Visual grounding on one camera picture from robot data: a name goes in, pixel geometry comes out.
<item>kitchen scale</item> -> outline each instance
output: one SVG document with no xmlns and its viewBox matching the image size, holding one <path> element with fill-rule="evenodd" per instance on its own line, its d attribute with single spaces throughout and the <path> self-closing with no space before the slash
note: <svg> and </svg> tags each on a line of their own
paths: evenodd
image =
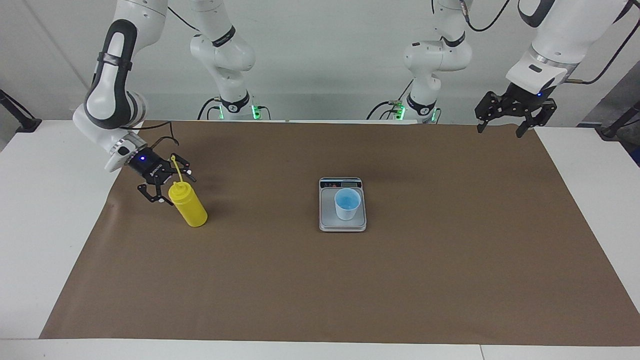
<svg viewBox="0 0 640 360">
<path fill-rule="evenodd" d="M 335 193 L 352 188 L 360 194 L 362 203 L 351 220 L 341 220 L 335 212 Z M 319 182 L 320 230 L 327 233 L 361 233 L 367 229 L 362 180 L 358 177 L 323 177 Z"/>
</svg>

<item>white table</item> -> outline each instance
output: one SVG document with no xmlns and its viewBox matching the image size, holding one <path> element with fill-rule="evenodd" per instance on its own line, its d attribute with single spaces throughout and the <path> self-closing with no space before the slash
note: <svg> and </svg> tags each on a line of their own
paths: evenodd
<svg viewBox="0 0 640 360">
<path fill-rule="evenodd" d="M 591 129 L 536 130 L 640 309 L 640 170 Z M 0 359 L 640 359 L 640 347 L 35 340 L 117 174 L 70 121 L 17 134 L 0 153 Z"/>
</svg>

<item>yellow bottle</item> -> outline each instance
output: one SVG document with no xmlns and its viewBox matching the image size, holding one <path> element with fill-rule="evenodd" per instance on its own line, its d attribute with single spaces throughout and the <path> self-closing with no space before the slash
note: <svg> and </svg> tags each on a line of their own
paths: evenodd
<svg viewBox="0 0 640 360">
<path fill-rule="evenodd" d="M 203 226 L 207 222 L 207 211 L 191 185 L 182 180 L 182 174 L 178 173 L 178 175 L 180 175 L 180 182 L 174 182 L 169 188 L 169 199 L 175 204 L 189 226 Z"/>
</svg>

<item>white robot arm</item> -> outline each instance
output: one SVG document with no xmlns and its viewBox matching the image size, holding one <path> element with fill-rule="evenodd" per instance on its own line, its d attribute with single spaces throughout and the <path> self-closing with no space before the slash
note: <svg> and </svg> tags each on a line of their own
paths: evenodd
<svg viewBox="0 0 640 360">
<path fill-rule="evenodd" d="M 566 82 L 627 4 L 628 0 L 519 0 L 521 18 L 538 32 L 507 73 L 511 83 L 506 92 L 488 92 L 476 107 L 478 132 L 505 115 L 525 117 L 516 131 L 518 137 L 530 127 L 544 126 L 557 109 L 549 95 Z"/>
<path fill-rule="evenodd" d="M 192 178 L 189 163 L 176 155 L 182 168 L 174 169 L 133 132 L 132 126 L 147 114 L 145 99 L 127 91 L 126 81 L 132 59 L 146 46 L 156 43 L 164 28 L 168 0 L 118 0 L 113 22 L 98 56 L 92 87 L 84 104 L 74 113 L 76 127 L 110 155 L 105 167 L 115 171 L 129 165 L 157 194 L 147 193 L 147 184 L 138 190 L 151 202 L 171 202 L 161 195 L 161 185 L 178 171 Z M 214 76 L 229 118 L 253 113 L 251 97 L 241 71 L 253 67 L 253 49 L 238 35 L 228 19 L 222 0 L 190 0 L 202 30 L 191 42 L 193 54 Z"/>
<path fill-rule="evenodd" d="M 423 122 L 432 118 L 440 93 L 440 79 L 434 73 L 467 68 L 473 53 L 465 41 L 467 23 L 459 0 L 437 0 L 435 17 L 440 40 L 414 42 L 404 52 L 404 64 L 415 79 L 403 105 L 407 117 Z"/>
</svg>

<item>cup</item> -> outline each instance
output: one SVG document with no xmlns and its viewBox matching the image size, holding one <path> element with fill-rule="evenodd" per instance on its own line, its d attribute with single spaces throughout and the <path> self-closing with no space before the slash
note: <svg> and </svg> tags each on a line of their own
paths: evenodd
<svg viewBox="0 0 640 360">
<path fill-rule="evenodd" d="M 360 194 L 352 188 L 344 188 L 335 193 L 335 212 L 341 220 L 348 221 L 356 216 L 362 203 Z"/>
</svg>

